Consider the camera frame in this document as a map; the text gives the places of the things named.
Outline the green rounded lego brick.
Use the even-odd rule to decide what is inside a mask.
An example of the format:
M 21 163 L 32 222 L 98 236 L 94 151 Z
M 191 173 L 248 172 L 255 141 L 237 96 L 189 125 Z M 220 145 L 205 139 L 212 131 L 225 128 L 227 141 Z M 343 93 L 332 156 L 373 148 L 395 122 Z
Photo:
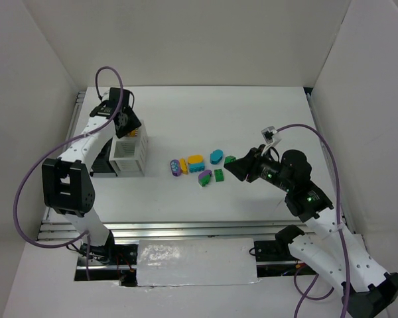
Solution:
M 198 182 L 201 187 L 205 187 L 210 183 L 211 175 L 206 174 L 205 176 L 198 179 Z

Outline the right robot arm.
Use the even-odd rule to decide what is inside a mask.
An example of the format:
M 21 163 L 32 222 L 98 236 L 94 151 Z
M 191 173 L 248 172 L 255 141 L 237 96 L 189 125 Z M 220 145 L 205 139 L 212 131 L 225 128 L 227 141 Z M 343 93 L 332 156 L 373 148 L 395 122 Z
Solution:
M 398 273 L 379 265 L 343 222 L 327 195 L 310 178 L 311 165 L 299 150 L 287 150 L 280 160 L 251 148 L 243 157 L 224 164 L 238 180 L 258 178 L 285 191 L 285 203 L 295 217 L 325 244 L 321 249 L 297 226 L 276 235 L 283 251 L 310 266 L 342 297 L 352 317 L 375 317 L 398 296 Z

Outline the green square lego brick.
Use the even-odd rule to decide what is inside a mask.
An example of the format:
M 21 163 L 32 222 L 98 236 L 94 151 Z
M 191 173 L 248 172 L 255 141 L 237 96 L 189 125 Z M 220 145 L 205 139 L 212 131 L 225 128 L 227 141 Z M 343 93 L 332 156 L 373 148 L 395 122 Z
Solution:
M 226 156 L 224 160 L 224 165 L 226 166 L 229 163 L 235 162 L 236 157 L 235 156 Z

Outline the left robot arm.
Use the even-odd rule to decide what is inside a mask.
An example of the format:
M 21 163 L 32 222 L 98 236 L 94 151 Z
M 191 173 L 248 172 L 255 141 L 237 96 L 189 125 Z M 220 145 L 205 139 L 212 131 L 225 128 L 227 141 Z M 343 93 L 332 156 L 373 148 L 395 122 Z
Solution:
M 102 264 L 115 262 L 117 248 L 112 232 L 94 209 L 96 192 L 90 171 L 113 137 L 124 137 L 141 126 L 133 106 L 131 91 L 110 88 L 91 111 L 81 139 L 73 142 L 59 157 L 42 163 L 45 205 L 63 215 L 80 234 L 88 232 L 82 239 L 80 253 Z

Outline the purple rounded lego brick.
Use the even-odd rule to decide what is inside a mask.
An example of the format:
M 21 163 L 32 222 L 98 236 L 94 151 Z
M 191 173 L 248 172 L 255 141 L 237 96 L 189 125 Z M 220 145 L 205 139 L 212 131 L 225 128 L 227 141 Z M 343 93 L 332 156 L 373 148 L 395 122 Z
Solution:
M 207 170 L 202 171 L 202 172 L 198 175 L 198 180 L 200 181 L 200 180 L 202 180 L 202 179 L 204 179 L 204 178 L 211 178 L 211 176 L 212 176 L 212 171 L 209 170 L 209 169 L 207 169 Z

